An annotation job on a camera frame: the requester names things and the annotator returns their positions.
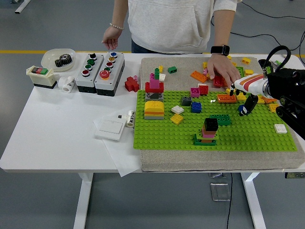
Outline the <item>person's left hand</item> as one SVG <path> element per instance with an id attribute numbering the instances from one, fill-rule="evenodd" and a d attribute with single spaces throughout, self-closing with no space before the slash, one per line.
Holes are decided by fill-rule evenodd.
<path id="1" fill-rule="evenodd" d="M 239 71 L 231 61 L 224 55 L 213 53 L 207 62 L 207 69 L 210 79 L 214 79 L 216 75 L 222 76 L 227 86 L 231 86 L 236 80 L 241 78 Z"/>

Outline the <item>person's right hand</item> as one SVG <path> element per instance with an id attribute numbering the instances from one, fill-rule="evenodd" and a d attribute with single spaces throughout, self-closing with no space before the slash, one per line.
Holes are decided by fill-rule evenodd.
<path id="1" fill-rule="evenodd" d="M 103 35 L 102 44 L 104 44 L 108 50 L 115 50 L 118 46 L 118 38 L 121 33 L 122 30 L 110 26 Z"/>

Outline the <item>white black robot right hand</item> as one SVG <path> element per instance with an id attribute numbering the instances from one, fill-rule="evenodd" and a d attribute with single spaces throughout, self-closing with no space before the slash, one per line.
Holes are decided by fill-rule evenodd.
<path id="1" fill-rule="evenodd" d="M 267 84 L 268 79 L 263 74 L 252 74 L 236 80 L 230 87 L 230 96 L 234 94 L 236 90 L 236 95 L 240 92 L 244 94 L 250 93 L 244 106 L 239 109 L 239 115 L 244 116 L 250 114 L 258 103 L 258 95 L 267 94 Z"/>

